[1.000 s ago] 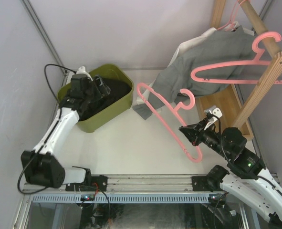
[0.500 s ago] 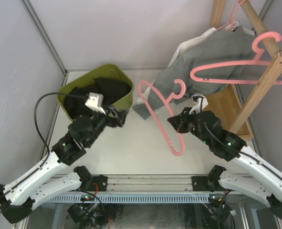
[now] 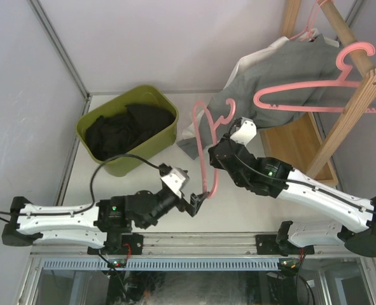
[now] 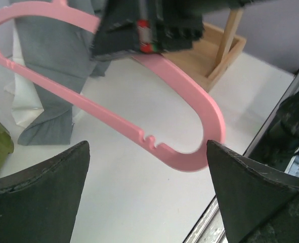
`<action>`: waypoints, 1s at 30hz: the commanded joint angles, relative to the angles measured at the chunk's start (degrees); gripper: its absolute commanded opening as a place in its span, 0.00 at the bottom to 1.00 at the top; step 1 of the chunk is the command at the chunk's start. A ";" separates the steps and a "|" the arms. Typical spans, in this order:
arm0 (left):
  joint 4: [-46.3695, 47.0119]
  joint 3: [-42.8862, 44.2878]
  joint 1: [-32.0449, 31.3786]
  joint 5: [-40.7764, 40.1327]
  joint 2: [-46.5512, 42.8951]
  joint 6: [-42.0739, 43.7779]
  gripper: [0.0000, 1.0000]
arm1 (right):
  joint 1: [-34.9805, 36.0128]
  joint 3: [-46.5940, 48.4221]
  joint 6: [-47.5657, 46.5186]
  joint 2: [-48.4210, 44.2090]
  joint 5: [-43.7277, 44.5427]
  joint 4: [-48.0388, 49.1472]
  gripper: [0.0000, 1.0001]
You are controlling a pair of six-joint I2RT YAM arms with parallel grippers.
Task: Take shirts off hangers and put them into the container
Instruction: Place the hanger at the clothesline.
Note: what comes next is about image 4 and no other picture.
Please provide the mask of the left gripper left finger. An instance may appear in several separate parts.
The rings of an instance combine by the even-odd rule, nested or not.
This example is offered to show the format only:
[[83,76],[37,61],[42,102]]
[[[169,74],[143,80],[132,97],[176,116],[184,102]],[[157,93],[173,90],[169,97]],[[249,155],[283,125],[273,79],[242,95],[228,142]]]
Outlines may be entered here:
[[70,242],[89,164],[82,141],[0,178],[0,242]]

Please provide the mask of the grey shirt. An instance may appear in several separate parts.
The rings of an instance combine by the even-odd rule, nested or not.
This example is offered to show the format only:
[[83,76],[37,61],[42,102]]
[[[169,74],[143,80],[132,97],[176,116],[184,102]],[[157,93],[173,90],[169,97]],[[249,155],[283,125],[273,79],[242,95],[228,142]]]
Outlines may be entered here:
[[[77,93],[88,77],[105,75],[110,62],[91,61],[92,34],[74,25],[47,17],[15,19],[24,64]],[[73,105],[35,85],[43,112],[24,129],[18,144],[68,145],[73,130]]]

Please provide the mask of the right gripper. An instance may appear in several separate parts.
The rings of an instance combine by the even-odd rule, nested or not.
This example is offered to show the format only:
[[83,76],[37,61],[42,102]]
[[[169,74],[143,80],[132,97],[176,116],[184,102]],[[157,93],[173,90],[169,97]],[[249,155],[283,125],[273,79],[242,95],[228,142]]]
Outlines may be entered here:
[[184,1],[105,1],[91,44],[91,59],[177,52],[202,38],[202,16],[185,13]]

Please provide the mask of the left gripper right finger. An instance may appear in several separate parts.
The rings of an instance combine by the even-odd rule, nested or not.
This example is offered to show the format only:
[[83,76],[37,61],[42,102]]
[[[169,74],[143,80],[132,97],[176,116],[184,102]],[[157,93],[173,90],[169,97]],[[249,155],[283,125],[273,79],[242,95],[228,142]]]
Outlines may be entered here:
[[207,160],[228,242],[299,242],[299,177],[213,140]]

